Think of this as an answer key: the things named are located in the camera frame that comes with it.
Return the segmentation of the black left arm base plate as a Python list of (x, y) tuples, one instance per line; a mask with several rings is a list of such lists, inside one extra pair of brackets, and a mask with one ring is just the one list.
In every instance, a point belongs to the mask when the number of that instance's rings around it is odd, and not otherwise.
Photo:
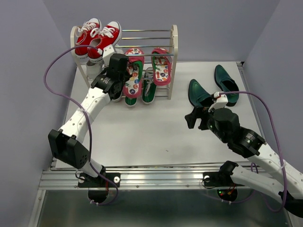
[[(120, 179), (121, 174), (114, 172), (114, 173), (106, 173), (105, 178), (108, 180), (114, 182), (117, 187), (120, 186)], [(113, 188), (112, 184), (107, 183), (103, 178), (101, 177), (91, 177), (85, 173), (80, 173), (79, 179), (78, 179), (78, 187), (79, 188), (105, 188), (106, 185), (108, 185), (109, 188)]]

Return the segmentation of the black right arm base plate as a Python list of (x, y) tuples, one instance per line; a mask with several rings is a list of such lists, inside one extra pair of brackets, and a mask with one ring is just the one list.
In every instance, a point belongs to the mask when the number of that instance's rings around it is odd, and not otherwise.
[(204, 172), (203, 173), (204, 186), (213, 187), (230, 187), (234, 185), (231, 177), (221, 172)]

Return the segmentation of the green canvas sneaker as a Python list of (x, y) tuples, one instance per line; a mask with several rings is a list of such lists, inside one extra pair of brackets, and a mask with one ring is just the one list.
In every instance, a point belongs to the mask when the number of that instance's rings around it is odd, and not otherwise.
[(133, 107), (133, 106), (136, 105), (136, 103), (137, 103), (137, 98), (125, 96), (125, 104), (126, 104), (128, 107)]
[(144, 73), (142, 91), (142, 100), (146, 105), (149, 105), (155, 99), (157, 86), (154, 84), (153, 75), (152, 67), (148, 67)]

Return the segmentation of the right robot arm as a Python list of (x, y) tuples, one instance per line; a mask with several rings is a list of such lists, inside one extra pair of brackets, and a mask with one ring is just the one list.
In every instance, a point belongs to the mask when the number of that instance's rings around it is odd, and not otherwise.
[(201, 119), (200, 130), (210, 130), (227, 144), (234, 153), (258, 165), (271, 177), (265, 177), (246, 170), (239, 164), (226, 161), (218, 172), (207, 172), (204, 178), (207, 187), (244, 185), (280, 202), (283, 207), (297, 217), (303, 216), (303, 174), (287, 162), (280, 163), (278, 154), (256, 132), (241, 127), (239, 117), (230, 109), (209, 111), (194, 107), (185, 116), (188, 128)]

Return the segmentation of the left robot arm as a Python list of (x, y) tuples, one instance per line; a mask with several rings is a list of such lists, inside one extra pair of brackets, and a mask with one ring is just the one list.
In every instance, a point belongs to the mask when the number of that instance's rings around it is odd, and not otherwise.
[(114, 53), (109, 65), (92, 81), (82, 103), (76, 103), (75, 113), (60, 129), (48, 134), (53, 157), (89, 175), (94, 186), (105, 182), (103, 166), (91, 158), (92, 148), (86, 148), (82, 143), (87, 134), (92, 135), (91, 125), (95, 118), (118, 96), (130, 78), (128, 61), (128, 56)]

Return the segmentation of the pink slide sandal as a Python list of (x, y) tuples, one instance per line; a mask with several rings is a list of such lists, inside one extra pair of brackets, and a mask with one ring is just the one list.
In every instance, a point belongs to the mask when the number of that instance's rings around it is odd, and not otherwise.
[(157, 47), (152, 51), (151, 63), (153, 68), (153, 82), (156, 86), (165, 86), (171, 82), (171, 56), (168, 50), (163, 47)]
[(142, 90), (142, 74), (144, 66), (143, 51), (139, 48), (130, 48), (125, 52), (128, 56), (127, 72), (131, 76), (125, 83), (123, 93), (127, 98), (137, 98)]

